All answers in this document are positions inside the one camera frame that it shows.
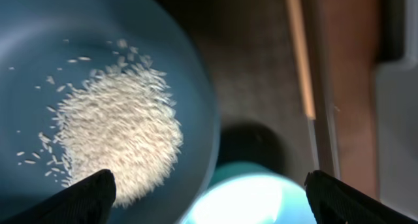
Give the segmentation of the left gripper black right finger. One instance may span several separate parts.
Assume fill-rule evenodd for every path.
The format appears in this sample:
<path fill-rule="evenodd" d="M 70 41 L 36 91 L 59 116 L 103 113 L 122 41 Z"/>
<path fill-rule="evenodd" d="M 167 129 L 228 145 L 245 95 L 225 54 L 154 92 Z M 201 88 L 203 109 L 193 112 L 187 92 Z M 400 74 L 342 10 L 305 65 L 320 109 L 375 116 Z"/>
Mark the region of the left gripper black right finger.
<path fill-rule="evenodd" d="M 319 224 L 417 224 L 321 170 L 309 172 L 304 185 Z"/>

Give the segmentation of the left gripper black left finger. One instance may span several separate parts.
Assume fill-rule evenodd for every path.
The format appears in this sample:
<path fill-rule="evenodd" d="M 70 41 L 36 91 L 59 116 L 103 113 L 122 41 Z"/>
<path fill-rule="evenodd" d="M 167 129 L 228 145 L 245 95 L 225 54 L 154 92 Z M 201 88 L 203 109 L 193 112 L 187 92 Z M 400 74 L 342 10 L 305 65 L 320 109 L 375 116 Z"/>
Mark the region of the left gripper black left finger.
<path fill-rule="evenodd" d="M 114 175 L 102 169 L 1 224 L 106 223 L 115 199 Z"/>

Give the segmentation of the light blue bowl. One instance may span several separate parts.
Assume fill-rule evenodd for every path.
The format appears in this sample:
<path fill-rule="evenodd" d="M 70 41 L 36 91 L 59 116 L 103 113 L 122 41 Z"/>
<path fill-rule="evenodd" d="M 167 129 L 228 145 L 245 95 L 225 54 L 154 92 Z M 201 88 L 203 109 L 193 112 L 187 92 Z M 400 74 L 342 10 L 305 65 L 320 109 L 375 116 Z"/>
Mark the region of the light blue bowl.
<path fill-rule="evenodd" d="M 218 167 L 180 224 L 316 224 L 304 188 L 250 162 Z"/>

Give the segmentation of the pile of rice grains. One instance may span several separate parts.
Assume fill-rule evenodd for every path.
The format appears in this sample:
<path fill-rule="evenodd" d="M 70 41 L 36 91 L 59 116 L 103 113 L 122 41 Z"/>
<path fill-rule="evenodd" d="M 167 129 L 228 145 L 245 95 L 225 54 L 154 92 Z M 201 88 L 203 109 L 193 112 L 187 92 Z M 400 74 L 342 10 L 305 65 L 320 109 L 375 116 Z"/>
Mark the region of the pile of rice grains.
<path fill-rule="evenodd" d="M 51 195 L 102 169 L 128 207 L 170 176 L 184 136 L 165 73 L 124 40 L 25 51 L 1 79 L 1 146 L 24 193 Z"/>

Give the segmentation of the dark blue plate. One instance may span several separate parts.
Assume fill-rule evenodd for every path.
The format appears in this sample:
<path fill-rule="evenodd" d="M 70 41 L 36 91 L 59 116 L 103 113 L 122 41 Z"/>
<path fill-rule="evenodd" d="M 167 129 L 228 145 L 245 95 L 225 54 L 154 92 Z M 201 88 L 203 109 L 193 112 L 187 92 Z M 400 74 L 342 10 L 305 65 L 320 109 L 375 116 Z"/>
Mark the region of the dark blue plate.
<path fill-rule="evenodd" d="M 154 0 L 1 0 L 1 219 L 62 190 L 50 174 L 62 147 L 42 146 L 72 88 L 126 60 L 119 40 L 164 73 L 184 136 L 164 184 L 111 223 L 180 223 L 208 187 L 219 148 L 219 114 L 206 66 L 184 30 Z"/>

